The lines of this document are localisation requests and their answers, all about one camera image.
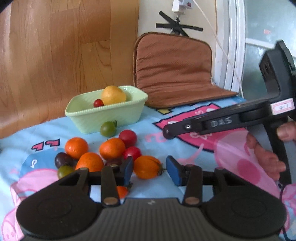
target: white power plug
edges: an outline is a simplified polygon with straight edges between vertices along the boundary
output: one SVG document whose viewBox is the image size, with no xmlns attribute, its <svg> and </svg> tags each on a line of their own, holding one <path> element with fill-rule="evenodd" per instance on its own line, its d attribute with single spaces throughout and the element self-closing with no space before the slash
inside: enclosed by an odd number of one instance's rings
<svg viewBox="0 0 296 241">
<path fill-rule="evenodd" d="M 182 15 L 185 13 L 185 9 L 192 9 L 192 0 L 174 0 L 173 1 L 173 12 Z"/>
</svg>

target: white cable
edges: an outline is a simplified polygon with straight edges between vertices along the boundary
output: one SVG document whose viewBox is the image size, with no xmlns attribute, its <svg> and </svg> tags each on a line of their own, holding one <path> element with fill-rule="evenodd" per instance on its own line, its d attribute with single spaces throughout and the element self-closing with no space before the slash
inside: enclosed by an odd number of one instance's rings
<svg viewBox="0 0 296 241">
<path fill-rule="evenodd" d="M 196 2 L 195 0 L 192 0 L 192 1 L 193 1 L 194 4 L 199 8 L 199 10 L 201 11 L 201 13 L 202 13 L 203 16 L 205 17 L 206 21 L 207 21 L 208 24 L 210 25 L 210 27 L 211 27 L 211 29 L 212 29 L 212 32 L 213 32 L 213 34 L 215 35 L 215 38 L 216 38 L 216 40 L 217 40 L 217 43 L 218 43 L 219 47 L 221 48 L 222 52 L 223 52 L 224 55 L 226 56 L 227 61 L 228 61 L 228 63 L 230 64 L 230 66 L 232 67 L 233 72 L 234 72 L 234 74 L 235 74 L 235 76 L 236 76 L 236 78 L 237 78 L 237 81 L 239 82 L 239 89 L 240 89 L 240 92 L 241 92 L 241 94 L 242 94 L 242 98 L 243 98 L 243 97 L 244 97 L 244 94 L 243 94 L 243 91 L 242 91 L 241 78 L 239 78 L 239 75 L 238 75 L 237 72 L 235 71 L 235 67 L 234 67 L 234 65 L 232 64 L 232 62 L 230 61 L 230 59 L 229 59 L 227 53 L 225 52 L 225 50 L 224 50 L 223 47 L 221 46 L 221 43 L 220 43 L 220 41 L 218 40 L 218 36 L 217 36 L 217 34 L 216 34 L 216 31 L 214 30 L 213 26 L 211 25 L 209 19 L 208 19 L 207 16 L 205 15 L 204 11 L 200 8 L 200 6 L 197 4 L 197 2 Z"/>
</svg>

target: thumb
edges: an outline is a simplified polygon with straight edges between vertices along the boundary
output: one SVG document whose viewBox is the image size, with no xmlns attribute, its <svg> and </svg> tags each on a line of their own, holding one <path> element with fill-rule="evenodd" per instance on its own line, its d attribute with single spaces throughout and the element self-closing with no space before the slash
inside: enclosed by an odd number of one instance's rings
<svg viewBox="0 0 296 241">
<path fill-rule="evenodd" d="M 290 121 L 281 125 L 276 133 L 282 141 L 296 140 L 296 122 Z"/>
</svg>

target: human hand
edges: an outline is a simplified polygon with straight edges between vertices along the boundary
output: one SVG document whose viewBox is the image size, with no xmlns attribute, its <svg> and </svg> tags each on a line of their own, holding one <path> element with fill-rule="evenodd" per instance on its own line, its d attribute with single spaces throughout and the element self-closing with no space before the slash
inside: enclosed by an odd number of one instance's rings
<svg viewBox="0 0 296 241">
<path fill-rule="evenodd" d="M 296 122 L 291 121 L 281 125 L 277 129 L 277 135 L 282 141 L 296 140 Z M 254 154 L 258 163 L 262 166 L 267 175 L 275 181 L 278 181 L 280 173 L 286 170 L 285 163 L 280 161 L 273 152 L 264 150 L 256 138 L 250 133 L 247 135 L 247 146 L 250 149 L 254 149 Z"/>
</svg>

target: green tomato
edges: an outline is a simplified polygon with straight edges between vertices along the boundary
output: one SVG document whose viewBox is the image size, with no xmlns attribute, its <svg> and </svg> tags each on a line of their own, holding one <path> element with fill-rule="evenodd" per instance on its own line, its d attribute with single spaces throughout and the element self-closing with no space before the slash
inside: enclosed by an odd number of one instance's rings
<svg viewBox="0 0 296 241">
<path fill-rule="evenodd" d="M 116 121 L 107 121 L 102 124 L 100 132 L 102 136 L 105 137 L 113 137 L 116 134 L 116 126 L 117 122 Z"/>
<path fill-rule="evenodd" d="M 57 171 L 57 176 L 59 179 L 69 175 L 70 173 L 74 172 L 74 168 L 71 166 L 61 166 Z"/>
</svg>

